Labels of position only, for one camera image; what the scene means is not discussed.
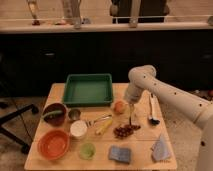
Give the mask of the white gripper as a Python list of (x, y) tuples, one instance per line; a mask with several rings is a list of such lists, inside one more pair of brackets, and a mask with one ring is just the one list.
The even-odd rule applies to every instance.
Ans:
[(136, 115), (137, 107), (135, 106), (135, 104), (138, 103), (139, 100), (141, 99), (141, 93), (126, 91), (124, 95), (124, 99), (128, 102), (128, 103), (126, 102), (124, 103), (124, 113), (129, 113), (131, 108), (131, 115)]

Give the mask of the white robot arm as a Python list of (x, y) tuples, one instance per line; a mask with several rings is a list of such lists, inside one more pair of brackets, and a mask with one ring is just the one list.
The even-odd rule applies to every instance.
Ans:
[(152, 65), (132, 68), (124, 99), (131, 105), (138, 103), (144, 90), (185, 114), (202, 130), (196, 171), (213, 171), (213, 101), (208, 101), (156, 78)]

